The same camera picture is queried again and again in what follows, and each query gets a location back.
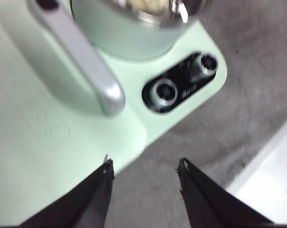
silver handle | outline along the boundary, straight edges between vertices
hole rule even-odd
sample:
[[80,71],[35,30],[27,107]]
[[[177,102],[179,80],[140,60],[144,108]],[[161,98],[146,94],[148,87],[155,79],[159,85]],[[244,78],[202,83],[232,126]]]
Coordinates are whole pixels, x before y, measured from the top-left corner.
[[125,105],[121,86],[72,17],[56,0],[27,0],[27,4],[33,16],[53,33],[87,78],[104,113],[120,112]]

blender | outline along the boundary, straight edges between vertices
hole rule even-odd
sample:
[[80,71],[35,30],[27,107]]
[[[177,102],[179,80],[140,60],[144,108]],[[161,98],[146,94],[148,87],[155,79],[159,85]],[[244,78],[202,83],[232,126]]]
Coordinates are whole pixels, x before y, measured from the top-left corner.
[[209,1],[157,12],[123,0],[43,2],[0,0],[0,226],[69,192],[106,154],[118,173],[227,77],[196,19]]

gray cloth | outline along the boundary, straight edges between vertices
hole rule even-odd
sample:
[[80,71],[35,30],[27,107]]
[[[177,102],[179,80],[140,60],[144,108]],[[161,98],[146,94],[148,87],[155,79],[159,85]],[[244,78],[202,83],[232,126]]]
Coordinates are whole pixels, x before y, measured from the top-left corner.
[[226,186],[287,120],[287,0],[213,1],[201,22],[228,80],[117,175],[106,228],[189,228],[179,159]]

control panel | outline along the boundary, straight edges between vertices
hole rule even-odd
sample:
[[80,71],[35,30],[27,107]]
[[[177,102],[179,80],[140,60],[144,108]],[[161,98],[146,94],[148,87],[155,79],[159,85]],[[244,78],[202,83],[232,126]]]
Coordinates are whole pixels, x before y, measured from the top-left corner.
[[193,53],[148,82],[142,90],[143,101],[155,112],[169,112],[212,81],[217,69],[213,55]]

mint green blender base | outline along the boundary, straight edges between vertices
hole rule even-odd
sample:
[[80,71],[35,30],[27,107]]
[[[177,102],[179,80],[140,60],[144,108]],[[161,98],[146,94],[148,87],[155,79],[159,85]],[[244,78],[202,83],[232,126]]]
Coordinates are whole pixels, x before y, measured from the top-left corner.
[[[100,51],[127,100],[119,115],[105,117],[25,2],[0,0],[0,226],[19,224],[66,194],[106,154],[118,173],[219,91],[227,76],[225,59],[200,22],[158,59],[132,62]],[[196,51],[217,57],[215,79],[169,113],[148,109],[143,86]]]

